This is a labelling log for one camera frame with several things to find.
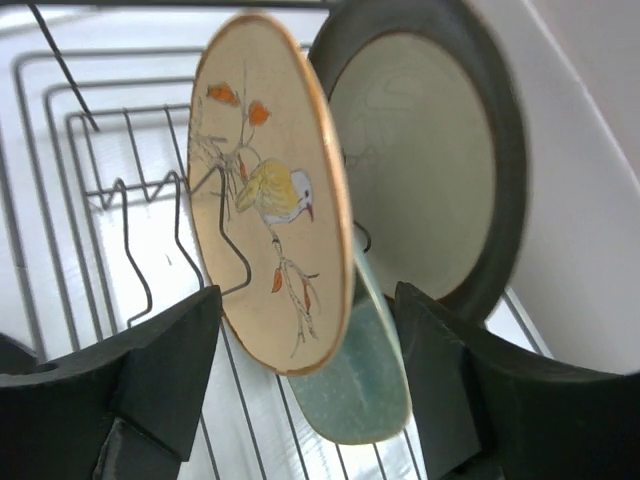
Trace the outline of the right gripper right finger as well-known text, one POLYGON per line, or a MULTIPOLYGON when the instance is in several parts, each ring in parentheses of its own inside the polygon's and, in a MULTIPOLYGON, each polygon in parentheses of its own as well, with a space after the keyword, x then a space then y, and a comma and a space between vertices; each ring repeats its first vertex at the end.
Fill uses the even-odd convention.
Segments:
POLYGON ((562 363, 401 282, 394 316, 431 479, 635 479, 639 377, 562 363))

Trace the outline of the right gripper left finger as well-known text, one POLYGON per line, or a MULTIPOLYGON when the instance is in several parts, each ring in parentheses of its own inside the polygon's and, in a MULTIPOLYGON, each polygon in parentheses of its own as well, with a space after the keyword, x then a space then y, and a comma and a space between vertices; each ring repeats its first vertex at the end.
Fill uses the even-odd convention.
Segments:
POLYGON ((2 336, 2 478, 177 478, 191 456, 221 313, 221 292, 209 286, 47 363, 2 336))

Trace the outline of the teal rectangular divided plate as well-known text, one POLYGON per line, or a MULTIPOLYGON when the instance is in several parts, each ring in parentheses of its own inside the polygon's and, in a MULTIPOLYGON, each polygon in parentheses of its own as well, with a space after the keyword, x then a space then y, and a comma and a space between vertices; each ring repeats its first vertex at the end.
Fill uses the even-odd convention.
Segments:
POLYGON ((320 370, 288 378, 311 428, 342 445, 387 440, 405 427, 412 412, 393 317, 358 239, 353 258, 354 296, 341 346, 320 370))

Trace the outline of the tan round bird plate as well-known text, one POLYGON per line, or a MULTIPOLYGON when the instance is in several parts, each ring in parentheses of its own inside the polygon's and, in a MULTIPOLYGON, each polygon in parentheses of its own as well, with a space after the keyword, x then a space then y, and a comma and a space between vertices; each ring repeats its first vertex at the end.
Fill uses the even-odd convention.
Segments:
POLYGON ((226 319, 283 375, 325 366, 347 329, 352 213, 326 95, 274 17, 223 24, 195 72, 187 179, 200 255, 226 319))

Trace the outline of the grey rim cream plate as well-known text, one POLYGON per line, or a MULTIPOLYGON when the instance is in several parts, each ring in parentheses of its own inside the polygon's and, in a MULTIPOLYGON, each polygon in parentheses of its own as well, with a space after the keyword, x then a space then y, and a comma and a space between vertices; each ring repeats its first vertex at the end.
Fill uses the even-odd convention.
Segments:
POLYGON ((484 321, 516 263, 528 189, 520 104, 490 27, 465 1, 343 1, 309 58, 382 290, 408 282, 484 321))

